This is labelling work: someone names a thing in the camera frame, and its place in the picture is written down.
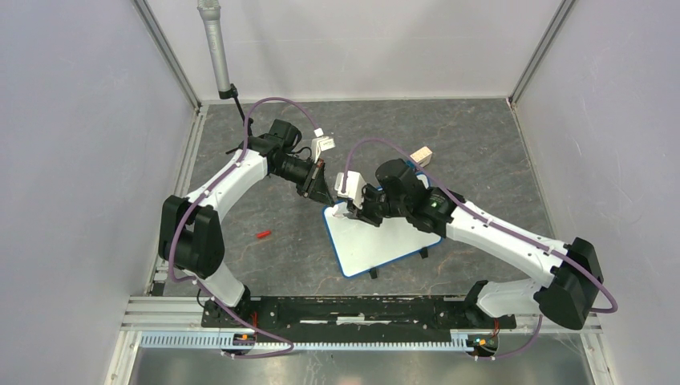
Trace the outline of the blue framed whiteboard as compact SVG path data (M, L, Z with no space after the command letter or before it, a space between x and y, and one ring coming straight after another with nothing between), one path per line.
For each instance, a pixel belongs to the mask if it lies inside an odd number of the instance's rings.
M349 218L345 201L348 196L341 192L343 179L344 174L340 172L334 183L338 202L324 208L322 217L344 277L372 272L442 241L442 237L434 233L418 231L404 217L387 218L379 227Z

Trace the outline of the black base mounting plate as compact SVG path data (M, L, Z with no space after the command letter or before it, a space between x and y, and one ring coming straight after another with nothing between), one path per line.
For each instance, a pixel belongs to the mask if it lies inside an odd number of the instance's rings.
M447 342L452 330L516 328L495 321L460 296L262 296L238 315L258 342Z

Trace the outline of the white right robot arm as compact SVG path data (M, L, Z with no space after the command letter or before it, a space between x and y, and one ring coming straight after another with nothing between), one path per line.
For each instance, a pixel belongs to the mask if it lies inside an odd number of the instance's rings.
M446 188L425 185L405 160L388 160L376 172L377 186L358 172L340 172L335 190L352 219L380 227L402 218L421 233L471 245L514 266L526 279L479 281L463 305L465 321L486 326L494 318L541 314L570 330L584 327L594 312L604 277L594 245L576 237L543 237L486 213Z

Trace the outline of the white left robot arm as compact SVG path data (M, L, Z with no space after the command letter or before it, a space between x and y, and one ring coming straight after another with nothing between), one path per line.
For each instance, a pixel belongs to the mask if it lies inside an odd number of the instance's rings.
M228 211L260 180L278 176L294 184L299 196L323 205L333 198L325 178L325 161L301 158L302 137L291 123L275 120L268 132L249 135L233 158L202 187L185 197L171 195L161 209L159 256L197 280L222 303L221 316L243 326L252 316L249 288L228 268L222 221Z

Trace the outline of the white lego brick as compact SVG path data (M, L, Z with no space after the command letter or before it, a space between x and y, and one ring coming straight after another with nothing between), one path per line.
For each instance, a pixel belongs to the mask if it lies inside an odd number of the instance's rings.
M410 154L410 158L413 163L420 165L421 167L427 167L434 155L434 152L428 147L423 146L415 152Z

